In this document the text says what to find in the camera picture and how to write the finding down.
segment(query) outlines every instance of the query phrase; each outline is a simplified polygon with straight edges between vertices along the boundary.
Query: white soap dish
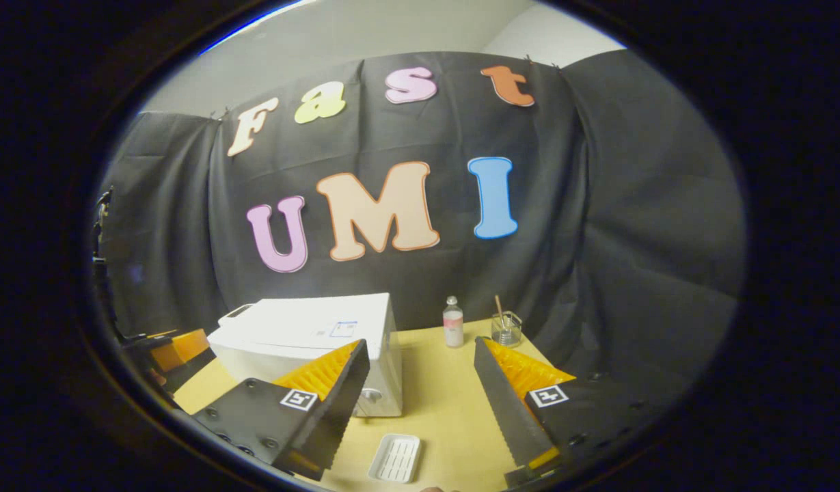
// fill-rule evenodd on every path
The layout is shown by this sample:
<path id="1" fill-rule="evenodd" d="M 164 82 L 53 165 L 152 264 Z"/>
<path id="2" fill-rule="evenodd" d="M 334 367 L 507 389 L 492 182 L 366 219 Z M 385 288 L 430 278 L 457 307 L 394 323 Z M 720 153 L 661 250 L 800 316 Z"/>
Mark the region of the white soap dish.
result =
<path id="1" fill-rule="evenodd" d="M 417 436 L 386 434 L 380 439 L 368 476 L 384 482 L 411 482 L 419 453 L 420 438 Z"/>

